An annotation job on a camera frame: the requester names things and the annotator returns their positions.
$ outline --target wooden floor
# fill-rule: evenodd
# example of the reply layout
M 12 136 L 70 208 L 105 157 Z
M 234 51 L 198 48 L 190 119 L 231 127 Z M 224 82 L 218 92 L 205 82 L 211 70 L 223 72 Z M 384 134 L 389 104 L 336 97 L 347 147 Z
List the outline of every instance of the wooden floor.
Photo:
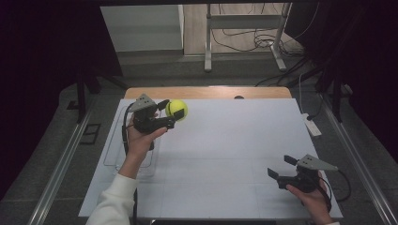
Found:
M 211 14 L 267 14 L 275 15 L 281 14 L 283 3 L 259 3 L 259 4 L 212 4 L 210 7 Z M 184 5 L 184 54 L 196 55 L 205 53 L 206 44 L 206 17 L 207 5 Z M 248 32 L 236 36 L 228 36 L 231 34 Z M 223 45 L 231 46 L 235 49 L 247 52 L 269 52 L 270 49 L 266 42 L 263 42 L 264 48 L 255 48 L 254 44 L 254 30 L 252 29 L 224 29 L 213 30 L 214 38 Z M 276 30 L 257 31 L 258 35 L 275 36 Z M 213 53 L 240 53 L 240 51 L 224 47 L 216 43 L 213 36 L 211 36 L 211 51 Z M 282 41 L 284 46 L 289 51 L 301 50 L 301 46 L 291 37 L 283 34 Z

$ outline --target tennis ball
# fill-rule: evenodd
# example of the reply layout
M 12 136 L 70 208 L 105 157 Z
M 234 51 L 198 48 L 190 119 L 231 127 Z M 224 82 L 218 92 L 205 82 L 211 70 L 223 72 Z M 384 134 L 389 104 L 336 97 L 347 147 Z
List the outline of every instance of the tennis ball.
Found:
M 169 103 L 167 103 L 165 110 L 166 110 L 167 116 L 174 115 L 175 112 L 184 110 L 184 117 L 182 117 L 181 119 L 179 119 L 177 121 L 181 121 L 181 120 L 185 119 L 185 117 L 188 114 L 187 104 L 185 104 L 185 102 L 183 100 L 179 100 L 179 99 L 170 100 Z

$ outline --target sweatshirt cuff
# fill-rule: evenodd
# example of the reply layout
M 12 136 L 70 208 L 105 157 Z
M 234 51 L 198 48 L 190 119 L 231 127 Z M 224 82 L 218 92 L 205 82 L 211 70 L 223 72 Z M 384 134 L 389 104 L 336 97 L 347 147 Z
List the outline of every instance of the sweatshirt cuff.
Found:
M 117 173 L 114 181 L 106 192 L 120 197 L 132 198 L 138 183 L 138 180 L 134 180 Z

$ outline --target white power outlet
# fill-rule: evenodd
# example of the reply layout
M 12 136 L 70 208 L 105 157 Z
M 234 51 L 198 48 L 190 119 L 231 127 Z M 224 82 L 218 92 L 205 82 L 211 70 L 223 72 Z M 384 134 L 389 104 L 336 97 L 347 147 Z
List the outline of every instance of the white power outlet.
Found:
M 317 136 L 322 135 L 321 131 L 318 129 L 318 127 L 316 126 L 314 121 L 308 120 L 307 117 L 308 117 L 307 113 L 302 114 L 302 120 L 304 121 L 305 126 L 307 126 L 307 129 L 310 132 L 311 136 L 317 137 Z

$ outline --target human hand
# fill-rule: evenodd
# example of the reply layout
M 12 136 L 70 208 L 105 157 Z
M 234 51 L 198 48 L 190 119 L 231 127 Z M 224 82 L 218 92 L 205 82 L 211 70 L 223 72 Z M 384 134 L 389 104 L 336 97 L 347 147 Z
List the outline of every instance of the human hand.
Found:
M 319 180 L 319 185 L 326 191 L 322 179 Z M 286 188 L 301 200 L 315 224 L 329 224 L 333 222 L 329 215 L 325 198 L 318 189 L 311 193 L 304 193 L 291 185 L 287 185 Z
M 127 126 L 129 152 L 119 170 L 119 174 L 135 179 L 144 161 L 150 144 L 167 131 L 166 127 L 159 128 L 150 134 L 139 132 L 132 125 L 132 118 Z

